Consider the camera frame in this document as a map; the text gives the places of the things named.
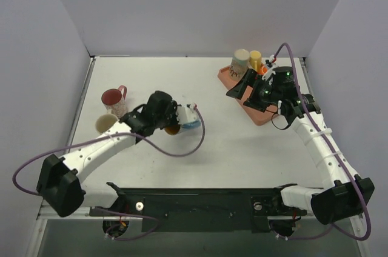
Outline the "cream dragon pattern mug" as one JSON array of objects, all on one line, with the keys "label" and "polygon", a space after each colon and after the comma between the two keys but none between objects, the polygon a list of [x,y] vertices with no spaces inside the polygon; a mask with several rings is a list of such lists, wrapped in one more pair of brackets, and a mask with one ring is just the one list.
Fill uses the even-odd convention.
[{"label": "cream dragon pattern mug", "polygon": [[101,135],[108,131],[118,121],[119,118],[117,116],[111,113],[106,113],[96,120],[95,129]]}]

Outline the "yellow mug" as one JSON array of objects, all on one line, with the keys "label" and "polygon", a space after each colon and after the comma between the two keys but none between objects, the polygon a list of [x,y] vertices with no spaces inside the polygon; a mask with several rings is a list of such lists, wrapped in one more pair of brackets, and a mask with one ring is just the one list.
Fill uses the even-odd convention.
[{"label": "yellow mug", "polygon": [[259,72],[262,64],[261,53],[257,50],[250,51],[249,64],[256,72]]}]

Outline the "pink plastic tray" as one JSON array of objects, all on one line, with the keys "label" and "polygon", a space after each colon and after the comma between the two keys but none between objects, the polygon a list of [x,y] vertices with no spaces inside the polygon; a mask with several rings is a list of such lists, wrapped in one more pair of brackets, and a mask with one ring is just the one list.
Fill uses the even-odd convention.
[{"label": "pink plastic tray", "polygon": [[[222,82],[227,90],[230,90],[232,87],[237,85],[237,81],[230,79],[229,77],[229,66],[223,67],[218,72],[218,79]],[[254,110],[250,107],[244,106],[243,103],[252,92],[252,88],[248,86],[244,92],[244,95],[241,99],[237,99],[237,103],[242,107],[242,109],[247,113],[248,117],[253,121],[257,126],[264,125],[269,122],[272,118],[273,112],[277,112],[277,106],[271,105],[267,107],[265,112]]]}]

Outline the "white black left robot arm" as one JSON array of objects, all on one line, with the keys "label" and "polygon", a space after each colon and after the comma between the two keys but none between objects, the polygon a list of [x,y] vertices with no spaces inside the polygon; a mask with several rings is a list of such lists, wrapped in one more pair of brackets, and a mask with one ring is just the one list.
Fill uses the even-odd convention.
[{"label": "white black left robot arm", "polygon": [[86,191],[81,184],[99,166],[122,150],[148,137],[156,129],[178,123],[180,105],[162,91],[150,95],[146,104],[134,108],[108,128],[106,134],[77,151],[57,157],[51,154],[42,163],[37,192],[60,217],[75,212]]}]

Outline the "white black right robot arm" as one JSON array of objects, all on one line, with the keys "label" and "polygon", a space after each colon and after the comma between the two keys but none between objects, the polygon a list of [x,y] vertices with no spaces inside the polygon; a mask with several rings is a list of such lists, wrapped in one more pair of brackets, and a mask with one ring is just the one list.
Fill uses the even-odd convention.
[{"label": "white black right robot arm", "polygon": [[248,69],[226,95],[241,99],[252,91],[243,104],[264,112],[277,105],[288,127],[300,137],[322,179],[321,189],[288,185],[271,198],[272,210],[284,214],[292,207],[313,213],[322,224],[330,224],[363,213],[374,191],[370,178],[362,178],[351,167],[334,143],[331,129],[310,94],[301,94],[295,85],[291,67],[276,67],[264,76]]}]

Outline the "pink floral mug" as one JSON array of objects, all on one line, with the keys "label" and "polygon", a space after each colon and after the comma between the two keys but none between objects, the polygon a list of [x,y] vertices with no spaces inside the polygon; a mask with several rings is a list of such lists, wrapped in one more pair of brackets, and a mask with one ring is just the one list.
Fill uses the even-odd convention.
[{"label": "pink floral mug", "polygon": [[117,118],[122,118],[128,112],[126,96],[127,87],[120,85],[118,88],[106,90],[101,96],[101,101],[107,110],[110,110]]}]

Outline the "blue butterfly mug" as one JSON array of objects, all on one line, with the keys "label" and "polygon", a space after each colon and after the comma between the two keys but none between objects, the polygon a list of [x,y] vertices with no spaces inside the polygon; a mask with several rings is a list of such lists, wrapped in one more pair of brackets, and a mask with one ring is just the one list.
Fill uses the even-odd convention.
[{"label": "blue butterfly mug", "polygon": [[201,122],[200,122],[200,120],[197,120],[195,122],[190,122],[190,123],[186,123],[186,124],[182,124],[182,125],[177,124],[177,125],[173,125],[170,127],[166,127],[164,129],[164,131],[168,135],[174,136],[174,135],[177,135],[180,133],[187,132],[189,130],[197,129],[200,126],[201,126]]}]

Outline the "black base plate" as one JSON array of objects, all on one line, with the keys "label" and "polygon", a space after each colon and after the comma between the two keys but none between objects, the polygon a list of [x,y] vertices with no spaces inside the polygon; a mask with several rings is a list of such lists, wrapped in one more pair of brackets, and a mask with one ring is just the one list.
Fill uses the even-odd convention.
[{"label": "black base plate", "polygon": [[269,219],[299,219],[306,211],[281,203],[272,189],[135,189],[109,186],[118,197],[112,205],[94,205],[91,216],[127,213],[143,216],[142,230],[159,224],[160,232],[269,232]]}]

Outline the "aluminium rail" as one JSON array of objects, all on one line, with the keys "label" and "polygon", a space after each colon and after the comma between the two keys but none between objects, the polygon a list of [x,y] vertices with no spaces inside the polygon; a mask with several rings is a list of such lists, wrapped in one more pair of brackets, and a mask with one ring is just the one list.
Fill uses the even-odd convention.
[{"label": "aluminium rail", "polygon": [[86,219],[89,217],[90,208],[81,207],[66,217],[60,217],[53,208],[44,205],[39,209],[37,219]]}]

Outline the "seashell coral mug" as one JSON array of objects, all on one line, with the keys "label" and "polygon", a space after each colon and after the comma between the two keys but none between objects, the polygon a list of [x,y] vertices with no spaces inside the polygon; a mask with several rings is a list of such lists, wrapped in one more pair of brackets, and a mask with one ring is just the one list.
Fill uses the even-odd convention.
[{"label": "seashell coral mug", "polygon": [[248,69],[250,53],[245,49],[237,49],[232,57],[229,67],[229,77],[234,81],[239,81]]}]

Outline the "orange mug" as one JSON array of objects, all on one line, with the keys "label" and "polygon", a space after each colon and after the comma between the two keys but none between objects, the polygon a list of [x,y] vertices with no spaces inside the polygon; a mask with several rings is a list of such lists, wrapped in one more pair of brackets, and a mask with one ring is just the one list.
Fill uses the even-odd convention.
[{"label": "orange mug", "polygon": [[265,65],[261,65],[259,68],[259,74],[264,75],[267,72],[267,67]]}]

